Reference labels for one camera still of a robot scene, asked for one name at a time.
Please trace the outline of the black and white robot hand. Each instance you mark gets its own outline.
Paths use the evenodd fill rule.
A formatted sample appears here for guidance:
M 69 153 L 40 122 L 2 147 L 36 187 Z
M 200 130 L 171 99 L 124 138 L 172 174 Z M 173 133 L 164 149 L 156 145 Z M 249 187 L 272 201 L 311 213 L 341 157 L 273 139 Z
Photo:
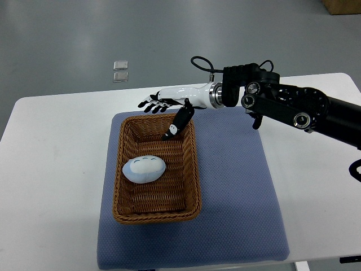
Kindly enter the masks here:
M 180 107 L 168 130 L 162 136 L 162 140 L 167 141 L 183 131 L 196 109 L 213 107 L 215 100 L 211 98 L 211 93 L 214 87 L 215 83 L 210 82 L 200 88 L 190 86 L 163 88 L 146 97 L 138 104 L 138 107 L 144 108 L 145 113 L 165 112 L 172 106 Z

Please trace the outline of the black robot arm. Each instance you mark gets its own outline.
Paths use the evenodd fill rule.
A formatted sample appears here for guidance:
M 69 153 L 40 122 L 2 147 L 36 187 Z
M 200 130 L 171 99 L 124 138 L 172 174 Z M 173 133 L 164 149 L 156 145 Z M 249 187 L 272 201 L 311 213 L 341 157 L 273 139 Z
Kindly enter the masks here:
M 304 130 L 318 132 L 360 148 L 360 106 L 326 96 L 311 87 L 280 84 L 279 74 L 250 63 L 224 67 L 217 105 L 238 103 L 254 118 L 258 129 L 263 117 Z

